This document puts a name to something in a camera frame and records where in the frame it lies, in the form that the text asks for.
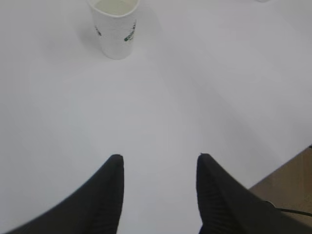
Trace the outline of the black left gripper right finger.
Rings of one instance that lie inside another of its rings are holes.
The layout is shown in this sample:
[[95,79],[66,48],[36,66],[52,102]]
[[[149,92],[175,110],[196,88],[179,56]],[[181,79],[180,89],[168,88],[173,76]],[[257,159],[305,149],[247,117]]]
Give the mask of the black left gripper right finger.
[[196,168],[201,234],[310,234],[311,227],[281,213],[228,174],[209,154]]

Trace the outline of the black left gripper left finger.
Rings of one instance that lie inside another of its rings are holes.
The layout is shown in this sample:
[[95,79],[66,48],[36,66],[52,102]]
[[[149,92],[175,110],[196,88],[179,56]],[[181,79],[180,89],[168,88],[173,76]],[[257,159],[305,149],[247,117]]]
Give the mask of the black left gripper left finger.
[[124,198],[124,160],[112,155],[61,203],[12,234],[115,234]]

